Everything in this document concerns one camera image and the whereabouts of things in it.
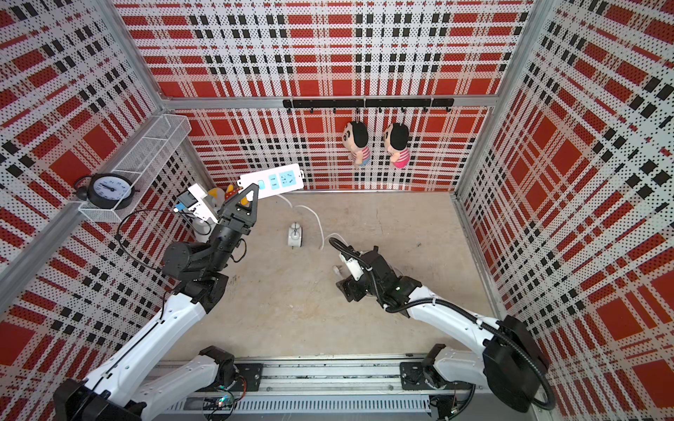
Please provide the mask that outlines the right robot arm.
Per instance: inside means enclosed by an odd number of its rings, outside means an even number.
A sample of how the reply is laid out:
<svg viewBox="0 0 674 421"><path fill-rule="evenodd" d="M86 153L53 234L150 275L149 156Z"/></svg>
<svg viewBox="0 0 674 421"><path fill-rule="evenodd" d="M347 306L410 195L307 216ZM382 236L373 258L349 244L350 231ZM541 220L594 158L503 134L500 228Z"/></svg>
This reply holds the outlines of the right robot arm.
<svg viewBox="0 0 674 421"><path fill-rule="evenodd" d="M349 277L336 284L348 302L373 296L389 314L433 326L472 351L470 357L459 357L445 345L435 345L422 363L422 384L432 389L446 389L452 382L486 387L518 412L532 406L556 408L547 378L549 359L519 319L487 317L441 298L397 273L376 247L359 252L336 238L329 243L349 270Z"/></svg>

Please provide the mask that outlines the white power strip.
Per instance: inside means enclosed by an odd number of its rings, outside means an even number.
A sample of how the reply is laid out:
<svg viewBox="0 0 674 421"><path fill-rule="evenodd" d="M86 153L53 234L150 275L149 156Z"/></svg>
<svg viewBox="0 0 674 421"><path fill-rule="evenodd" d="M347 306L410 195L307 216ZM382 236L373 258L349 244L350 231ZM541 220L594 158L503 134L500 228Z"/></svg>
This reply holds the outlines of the white power strip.
<svg viewBox="0 0 674 421"><path fill-rule="evenodd" d="M264 199L270 196L299 191L305 187L304 180L304 171L298 163L293 163L241 175L237 184L244 191L251 184L257 185L257 197Z"/></svg>

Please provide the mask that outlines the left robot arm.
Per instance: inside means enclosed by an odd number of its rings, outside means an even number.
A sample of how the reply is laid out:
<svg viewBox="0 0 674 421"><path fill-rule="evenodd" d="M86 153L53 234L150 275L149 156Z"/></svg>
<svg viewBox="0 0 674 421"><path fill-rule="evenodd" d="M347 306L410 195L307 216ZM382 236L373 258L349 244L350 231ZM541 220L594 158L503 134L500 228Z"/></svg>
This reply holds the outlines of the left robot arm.
<svg viewBox="0 0 674 421"><path fill-rule="evenodd" d="M171 405L211 386L230 389L240 380L235 358L210 346L168 375L147 375L189 329L223 298L223 271L257 220L259 187L253 183L226 200L205 243L176 242L163 256L163 275L177 287L161 310L118 352L84 379L68 379L55 391L58 420L153 420Z"/></svg>

